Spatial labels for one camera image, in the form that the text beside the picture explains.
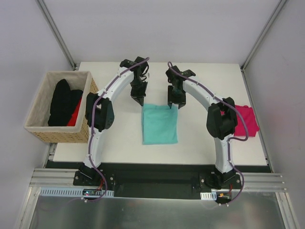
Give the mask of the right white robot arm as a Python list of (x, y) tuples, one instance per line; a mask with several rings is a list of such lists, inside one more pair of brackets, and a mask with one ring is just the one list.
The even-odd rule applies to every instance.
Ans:
[(186, 105), (186, 94), (195, 98), (207, 111), (206, 128), (214, 138), (216, 162), (214, 172), (204, 178), (204, 183), (210, 188), (221, 189), (231, 184), (236, 175), (232, 163), (233, 137), (237, 126), (237, 115), (234, 100), (231, 97), (218, 98), (207, 87), (203, 86), (191, 70), (180, 71), (171, 62), (166, 71), (168, 78), (168, 99), (170, 108), (175, 104), (178, 108)]

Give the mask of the teal t-shirt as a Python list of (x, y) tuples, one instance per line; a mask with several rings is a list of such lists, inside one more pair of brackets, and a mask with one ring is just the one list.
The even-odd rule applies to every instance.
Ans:
[(178, 143), (178, 108), (144, 104), (142, 107), (142, 144), (171, 145)]

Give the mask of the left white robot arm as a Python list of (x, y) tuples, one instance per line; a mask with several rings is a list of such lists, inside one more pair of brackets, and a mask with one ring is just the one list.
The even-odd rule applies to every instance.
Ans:
[(91, 186), (100, 182), (98, 167), (102, 163), (102, 150), (107, 130), (115, 120), (113, 103), (122, 90), (131, 86), (131, 98), (140, 106), (144, 105), (148, 82), (146, 74), (149, 70), (149, 57), (138, 56), (134, 61), (123, 60), (115, 76), (97, 93), (88, 93), (86, 97), (85, 118), (89, 127), (88, 153), (84, 165), (84, 180)]

